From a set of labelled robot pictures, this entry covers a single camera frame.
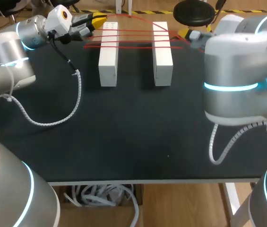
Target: yellow black hazard tape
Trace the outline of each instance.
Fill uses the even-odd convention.
[[[211,25],[206,25],[206,28],[207,28],[207,32],[212,32]]]
[[[81,9],[82,13],[115,13],[115,10],[86,10]],[[257,9],[257,10],[236,10],[236,9],[225,9],[222,10],[221,13],[267,13],[267,9]],[[142,10],[142,11],[132,11],[132,14],[173,14],[173,11],[166,10],[158,10],[158,11],[150,11],[150,10]]]

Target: white foam block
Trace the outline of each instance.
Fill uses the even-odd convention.
[[[168,30],[167,22],[154,22],[153,30],[153,47],[167,46],[167,48],[154,48],[153,49],[153,70],[154,81],[156,86],[170,86],[172,80],[173,61],[169,41],[157,42],[160,40],[169,40],[168,32],[156,26],[159,25]]]
[[[118,41],[117,35],[118,31],[110,31],[105,29],[118,29],[118,22],[105,22],[103,25],[103,35],[112,35],[107,37],[102,37],[100,58],[99,58],[99,73],[100,81],[102,87],[115,87],[117,80],[117,71],[118,71],[118,53],[119,46],[118,42],[103,43],[106,41]]]

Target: black tabletop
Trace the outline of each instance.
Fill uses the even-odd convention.
[[[0,142],[48,182],[257,178],[267,169],[265,128],[245,133],[224,162],[208,158],[213,123],[203,104],[204,54],[172,50],[170,87],[155,87],[152,50],[119,49],[117,87],[100,86],[99,49],[59,45],[83,77],[83,99],[67,122],[42,128],[0,100]],[[48,45],[28,56],[36,82],[15,91],[32,119],[53,122],[73,109],[76,76]],[[214,155],[239,127],[220,127]]]

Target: red rope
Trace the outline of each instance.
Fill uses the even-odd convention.
[[[165,32],[168,32],[168,34],[172,34],[174,35],[175,37],[177,37],[179,40],[181,41],[184,41],[185,43],[187,44],[191,44],[189,41],[187,41],[186,39],[182,38],[180,35],[177,34],[176,31],[171,31],[171,30],[167,30],[157,24],[155,24],[154,22],[150,21],[150,20],[146,20],[144,18],[141,18],[141,17],[137,17],[137,16],[134,16],[134,15],[128,15],[128,14],[112,14],[112,15],[107,15],[107,17],[132,17],[132,18],[135,18],[135,19],[139,19],[139,20],[142,20],[144,22],[147,22],[147,23],[150,23],[152,25],[155,25],[157,27],[159,27],[160,29],[162,29],[162,31],[165,31]],[[126,29],[98,29],[98,30],[106,30],[106,31],[126,31],[126,32],[162,32],[162,31],[155,31],[155,30],[126,30]],[[115,36],[134,36],[134,35],[115,35]],[[116,43],[116,42],[119,42],[119,43],[138,43],[138,42],[143,42],[143,41],[113,41],[113,43]],[[120,49],[154,49],[154,48],[170,48],[170,49],[182,49],[182,47],[178,47],[178,46],[159,46],[159,47],[136,47],[136,46],[97,46],[97,45],[88,45],[86,44],[84,46],[84,48],[91,48],[91,47],[94,47],[94,48],[101,48],[101,47],[113,47],[113,48],[120,48]]]
[[[153,40],[152,42],[174,42],[178,41],[176,39],[173,40]],[[118,41],[92,41],[90,43],[86,43],[85,45],[89,44],[102,44],[102,43],[148,43],[148,40],[118,40]]]
[[[127,30],[127,29],[97,29],[99,31],[120,31],[120,32],[164,32],[164,31],[153,31],[153,30]]]
[[[132,18],[135,18],[135,19],[138,19],[138,20],[142,20],[144,22],[147,22],[149,24],[152,24],[152,25],[155,25],[155,26],[159,27],[160,29],[162,29],[162,31],[170,32],[170,34],[176,36],[178,39],[180,39],[180,40],[182,40],[182,41],[190,44],[190,42],[188,42],[187,40],[183,39],[176,32],[174,32],[174,31],[168,31],[167,29],[165,29],[165,28],[163,28],[163,27],[155,24],[153,21],[146,20],[146,19],[141,18],[141,17],[137,17],[137,16],[134,16],[134,15],[128,15],[128,14],[112,14],[112,15],[107,15],[107,17],[132,17]]]
[[[101,48],[101,47],[113,47],[119,49],[156,49],[156,48],[183,49],[181,46],[93,46],[93,45],[84,46],[84,48]]]
[[[114,37],[114,36],[168,36],[168,35],[144,35],[144,34],[128,34],[128,35],[95,35],[90,37],[89,39],[94,39],[94,38],[101,38],[101,37]]]

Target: floor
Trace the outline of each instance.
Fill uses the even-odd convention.
[[[133,0],[133,10],[173,10],[179,0]],[[208,0],[215,5],[216,0]],[[79,9],[114,9],[114,0],[81,0],[76,6]],[[228,0],[224,9],[267,9],[267,0]],[[242,17],[262,15],[262,13],[237,14]],[[179,30],[184,26],[172,16],[153,14],[138,15],[150,21],[167,21],[169,30]],[[17,20],[29,17],[29,12],[22,12]],[[109,17],[118,21],[120,28],[133,30],[150,30],[151,24],[135,18]],[[8,22],[0,18],[0,26]],[[136,40],[136,37],[125,39]],[[149,184],[144,186],[143,205],[140,206],[139,227],[225,227],[228,225],[228,214],[224,205],[223,193],[219,184]],[[250,193],[250,184],[236,184],[240,202]],[[133,217],[132,207],[117,208],[83,208],[78,209],[63,204],[59,227],[125,227]]]

